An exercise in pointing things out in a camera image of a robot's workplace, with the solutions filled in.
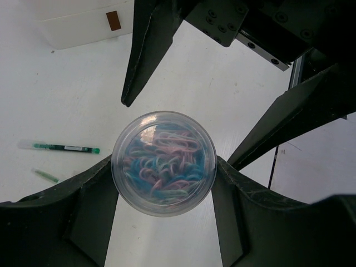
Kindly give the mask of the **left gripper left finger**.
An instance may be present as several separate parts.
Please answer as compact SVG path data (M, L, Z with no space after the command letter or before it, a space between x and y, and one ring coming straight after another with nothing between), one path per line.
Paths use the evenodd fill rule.
M111 158L1 203L1 266L104 266L118 191Z

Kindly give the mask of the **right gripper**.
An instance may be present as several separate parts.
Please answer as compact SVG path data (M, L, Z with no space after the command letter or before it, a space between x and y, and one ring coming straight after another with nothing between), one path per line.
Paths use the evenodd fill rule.
M178 1L180 16L223 47L238 40L281 70L311 53L355 69L355 1Z

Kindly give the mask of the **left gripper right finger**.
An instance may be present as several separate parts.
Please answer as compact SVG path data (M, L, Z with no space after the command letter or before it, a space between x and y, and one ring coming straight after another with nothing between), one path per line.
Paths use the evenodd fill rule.
M212 187L223 266L354 266L355 196L305 204L218 159Z

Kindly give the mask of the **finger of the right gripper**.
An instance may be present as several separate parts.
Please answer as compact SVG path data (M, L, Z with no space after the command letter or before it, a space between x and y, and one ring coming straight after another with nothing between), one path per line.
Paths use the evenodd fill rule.
M279 96L228 163L241 170L271 149L355 112L355 66L335 64Z
M189 1L134 1L133 32L121 102L130 107L144 89L189 14Z

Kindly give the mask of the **light green pen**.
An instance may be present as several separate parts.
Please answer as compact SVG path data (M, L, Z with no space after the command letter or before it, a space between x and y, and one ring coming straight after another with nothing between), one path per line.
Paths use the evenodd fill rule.
M35 175L37 175L38 177L40 177L46 181L49 181L53 184L59 184L64 181L63 179L57 178L56 176L53 176L53 175L51 175L45 171L39 170L39 169L32 168L31 172L34 173Z

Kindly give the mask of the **white drawer storage box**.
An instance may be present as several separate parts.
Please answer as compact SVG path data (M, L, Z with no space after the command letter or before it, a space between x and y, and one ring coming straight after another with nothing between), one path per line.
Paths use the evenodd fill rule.
M134 1L123 1L78 14L37 21L48 43L61 50L132 32Z

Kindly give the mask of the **dark green pen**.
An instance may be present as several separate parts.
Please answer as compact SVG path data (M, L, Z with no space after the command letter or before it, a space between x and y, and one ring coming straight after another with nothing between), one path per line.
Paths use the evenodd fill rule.
M48 144L45 142L30 141L30 140L21 140L18 143L18 148L30 149L30 150L71 151L71 152L81 152L81 153L95 154L95 155L100 154L100 149L95 147Z

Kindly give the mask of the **paper clip jar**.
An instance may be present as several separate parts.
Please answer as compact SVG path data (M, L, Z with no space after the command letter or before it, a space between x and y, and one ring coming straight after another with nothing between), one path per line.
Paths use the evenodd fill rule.
M151 112L121 132L111 172L119 195L134 209L173 217L206 198L215 182L217 155L209 134L189 116Z

